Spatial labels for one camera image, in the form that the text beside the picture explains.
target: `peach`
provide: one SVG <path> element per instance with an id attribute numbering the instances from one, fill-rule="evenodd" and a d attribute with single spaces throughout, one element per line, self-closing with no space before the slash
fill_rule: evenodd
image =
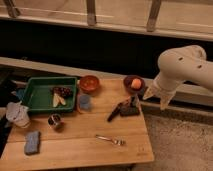
<path id="1" fill-rule="evenodd" d="M 135 78 L 132 80 L 131 88 L 133 89 L 140 89 L 141 88 L 141 80 L 138 78 Z"/>

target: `black wall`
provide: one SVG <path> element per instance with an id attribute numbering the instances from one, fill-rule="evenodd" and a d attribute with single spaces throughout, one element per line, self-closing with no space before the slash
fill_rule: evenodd
<path id="1" fill-rule="evenodd" d="M 168 48 L 198 44 L 213 60 L 213 43 L 0 20 L 0 56 L 154 78 Z"/>

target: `cup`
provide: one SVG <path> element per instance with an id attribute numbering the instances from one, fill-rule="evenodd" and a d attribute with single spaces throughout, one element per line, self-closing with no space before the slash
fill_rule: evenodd
<path id="1" fill-rule="evenodd" d="M 61 116 L 59 114 L 52 114 L 48 118 L 48 124 L 54 129 L 57 130 L 62 126 Z"/>
<path id="2" fill-rule="evenodd" d="M 28 107 L 21 105 L 21 102 L 10 102 L 7 105 L 6 118 L 18 127 L 27 128 L 30 125 Z"/>

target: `bowl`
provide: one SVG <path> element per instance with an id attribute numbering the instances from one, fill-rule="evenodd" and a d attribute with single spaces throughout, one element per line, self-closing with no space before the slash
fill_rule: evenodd
<path id="1" fill-rule="evenodd" d="M 79 87 L 84 93 L 92 93 L 100 87 L 100 81 L 94 75 L 86 75 L 80 79 Z"/>
<path id="2" fill-rule="evenodd" d="M 123 80 L 123 84 L 126 91 L 130 94 L 143 94 L 145 89 L 145 82 L 143 78 L 138 75 L 127 75 Z"/>

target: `gray sponge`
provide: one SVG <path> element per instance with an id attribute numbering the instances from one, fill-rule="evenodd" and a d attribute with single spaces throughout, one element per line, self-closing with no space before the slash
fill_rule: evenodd
<path id="1" fill-rule="evenodd" d="M 33 131 L 26 135 L 26 144 L 24 146 L 24 153 L 26 155 L 36 154 L 39 152 L 40 132 Z"/>

